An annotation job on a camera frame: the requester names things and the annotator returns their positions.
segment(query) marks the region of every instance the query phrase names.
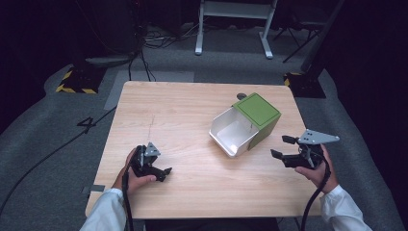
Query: dark background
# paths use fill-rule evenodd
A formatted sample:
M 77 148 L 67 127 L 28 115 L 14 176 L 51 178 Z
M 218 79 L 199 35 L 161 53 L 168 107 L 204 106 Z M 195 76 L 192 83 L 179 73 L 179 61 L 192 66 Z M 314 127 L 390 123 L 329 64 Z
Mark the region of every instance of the dark background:
M 89 28 L 89 23 L 94 28 L 98 23 L 92 17 L 90 1 L 79 1 L 90 22 L 75 1 L 59 2 L 70 26 L 50 19 L 52 14 L 44 8 L 46 1 L 1 3 L 0 133 L 45 95 L 43 84 L 51 74 L 72 63 L 69 52 L 72 44 L 77 45 L 83 57 L 108 54 Z M 180 25 L 197 20 L 198 0 L 148 2 L 145 20 L 175 35 L 180 34 Z M 313 61 L 318 69 L 326 68 L 336 83 L 339 99 L 363 135 L 405 227 L 408 226 L 405 196 L 408 183 L 404 179 L 408 146 L 403 140 L 408 131 L 407 12 L 406 1 L 346 0 Z M 72 33 L 73 43 L 67 44 L 61 38 L 63 30 Z

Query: gray carpet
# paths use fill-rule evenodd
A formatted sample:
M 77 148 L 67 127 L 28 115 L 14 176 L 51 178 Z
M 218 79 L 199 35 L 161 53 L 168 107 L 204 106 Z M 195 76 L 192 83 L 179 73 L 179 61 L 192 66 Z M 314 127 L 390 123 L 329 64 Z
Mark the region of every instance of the gray carpet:
M 199 57 L 194 55 L 195 37 L 164 49 L 144 48 L 144 57 L 158 81 L 164 73 L 182 73 L 175 74 L 172 81 L 283 85 L 283 74 L 299 71 L 311 45 L 282 64 L 296 46 L 287 34 L 272 41 L 277 32 L 271 31 L 268 39 L 274 58 L 267 60 L 259 31 L 262 28 L 210 31 L 204 36 Z M 68 69 L 69 65 L 50 76 L 44 85 L 46 97 L 1 135 L 1 202 L 28 169 L 83 131 L 76 126 L 78 122 L 89 116 L 98 119 L 114 107 L 120 92 L 117 87 L 128 78 L 125 64 L 107 70 L 98 94 L 55 92 Z M 142 78 L 136 77 L 144 71 L 141 59 L 135 59 L 132 71 L 135 78 Z M 373 230 L 404 230 L 391 193 L 339 102 L 332 79 L 324 71 L 319 80 L 326 99 L 295 99 L 306 127 L 341 137 L 340 142 L 327 147 L 341 184 L 360 206 L 367 224 Z M 0 230 L 78 230 L 82 226 L 88 201 L 83 187 L 93 183 L 114 115 L 112 112 L 104 117 L 86 135 L 28 174 L 5 207 Z M 284 218 L 279 225 L 282 231 L 296 230 L 292 218 Z M 330 228 L 321 218 L 309 217 L 307 230 Z

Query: wooden table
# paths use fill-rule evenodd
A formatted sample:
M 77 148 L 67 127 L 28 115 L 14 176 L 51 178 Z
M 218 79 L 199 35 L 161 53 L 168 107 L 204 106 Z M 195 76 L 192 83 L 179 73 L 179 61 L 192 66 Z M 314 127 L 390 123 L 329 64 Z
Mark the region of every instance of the wooden table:
M 265 140 L 230 158 L 210 137 L 213 119 L 257 92 L 282 116 Z M 284 86 L 127 82 L 94 181 L 108 189 L 129 152 L 150 141 L 162 153 L 154 167 L 173 167 L 162 182 L 130 196 L 134 218 L 255 218 L 301 216 L 315 191 L 312 182 L 272 158 L 270 149 L 296 154 L 283 135 L 305 126 Z M 86 214 L 102 192 L 92 192 Z M 317 199 L 311 216 L 320 214 Z

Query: storage box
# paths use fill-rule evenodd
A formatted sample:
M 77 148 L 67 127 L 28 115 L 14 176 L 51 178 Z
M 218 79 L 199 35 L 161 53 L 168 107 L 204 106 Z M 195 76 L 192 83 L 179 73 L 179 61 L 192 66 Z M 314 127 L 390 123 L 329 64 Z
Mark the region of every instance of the storage box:
M 230 157 L 250 150 L 270 135 L 281 113 L 252 93 L 213 120 L 210 136 Z

